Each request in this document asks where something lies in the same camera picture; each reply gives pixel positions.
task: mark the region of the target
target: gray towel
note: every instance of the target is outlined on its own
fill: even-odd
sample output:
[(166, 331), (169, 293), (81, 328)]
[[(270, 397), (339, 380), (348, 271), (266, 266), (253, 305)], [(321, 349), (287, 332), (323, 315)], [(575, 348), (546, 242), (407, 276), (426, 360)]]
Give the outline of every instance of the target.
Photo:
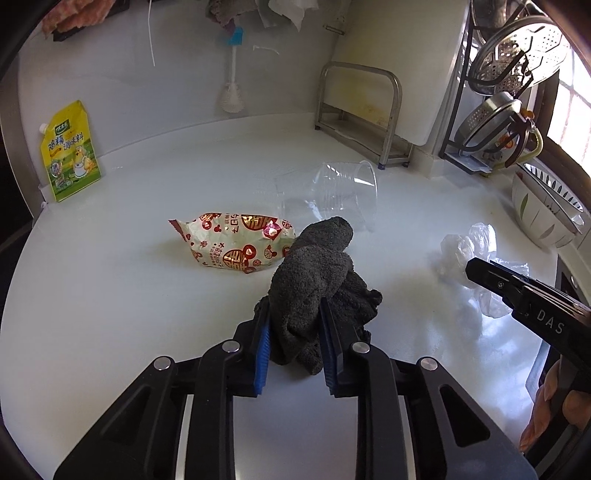
[(346, 220), (334, 217), (301, 233), (277, 268), (269, 289), (271, 359), (280, 365), (294, 359), (311, 375), (322, 370), (318, 325), (320, 299), (326, 297), (337, 322), (354, 325), (369, 343), (363, 326), (378, 313), (382, 294), (369, 291), (343, 250), (353, 238)]

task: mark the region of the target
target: stainless steel rack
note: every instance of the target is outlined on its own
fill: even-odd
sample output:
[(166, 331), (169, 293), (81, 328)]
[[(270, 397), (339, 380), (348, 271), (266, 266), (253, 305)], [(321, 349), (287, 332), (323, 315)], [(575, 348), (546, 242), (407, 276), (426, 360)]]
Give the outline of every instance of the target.
[[(326, 77), (329, 70), (333, 68), (361, 70), (385, 76), (390, 80), (393, 96), (386, 128), (324, 102)], [(320, 73), (318, 104), (316, 106), (316, 129), (322, 130), (342, 144), (353, 148), (364, 157), (376, 162), (380, 170), (383, 170), (386, 165), (403, 164), (407, 166), (411, 145), (405, 140), (396, 137), (394, 133), (401, 102), (402, 88), (400, 81), (392, 72), (356, 63), (330, 61), (324, 65)]]

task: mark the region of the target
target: clear plastic cup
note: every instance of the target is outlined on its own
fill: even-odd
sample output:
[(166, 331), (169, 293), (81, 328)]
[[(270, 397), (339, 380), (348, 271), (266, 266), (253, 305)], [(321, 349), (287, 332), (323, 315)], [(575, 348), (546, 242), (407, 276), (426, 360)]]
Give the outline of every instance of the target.
[(375, 229), (378, 186), (373, 165), (323, 163), (311, 170), (295, 170), (275, 178), (281, 217), (300, 233), (320, 220), (340, 216), (354, 231)]

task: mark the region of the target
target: snack bag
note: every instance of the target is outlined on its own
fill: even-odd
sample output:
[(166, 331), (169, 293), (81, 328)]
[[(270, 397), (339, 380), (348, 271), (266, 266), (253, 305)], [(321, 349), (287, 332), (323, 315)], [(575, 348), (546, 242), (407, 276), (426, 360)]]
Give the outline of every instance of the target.
[(43, 130), (41, 155), (58, 202), (100, 178), (88, 116), (81, 101), (57, 112)]
[(204, 267), (252, 273), (289, 253), (296, 239), (287, 220), (244, 213), (204, 213), (192, 222), (170, 220)]

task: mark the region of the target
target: red and white bag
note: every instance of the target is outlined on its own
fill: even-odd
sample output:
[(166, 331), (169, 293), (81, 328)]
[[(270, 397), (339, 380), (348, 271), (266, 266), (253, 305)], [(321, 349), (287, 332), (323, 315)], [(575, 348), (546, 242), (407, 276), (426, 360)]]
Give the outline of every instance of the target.
[(296, 233), (287, 220), (244, 213), (204, 213), (192, 222), (170, 220), (204, 267), (252, 273), (285, 257)]

